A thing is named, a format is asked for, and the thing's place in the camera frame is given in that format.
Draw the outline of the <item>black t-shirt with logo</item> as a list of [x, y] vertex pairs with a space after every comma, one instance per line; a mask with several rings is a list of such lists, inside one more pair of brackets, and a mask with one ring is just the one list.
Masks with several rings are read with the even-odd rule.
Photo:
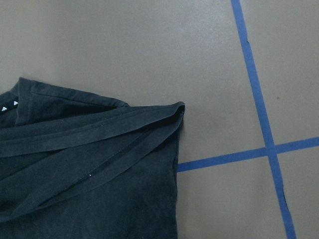
[[184, 111], [20, 78], [0, 96], [1, 238], [177, 238]]

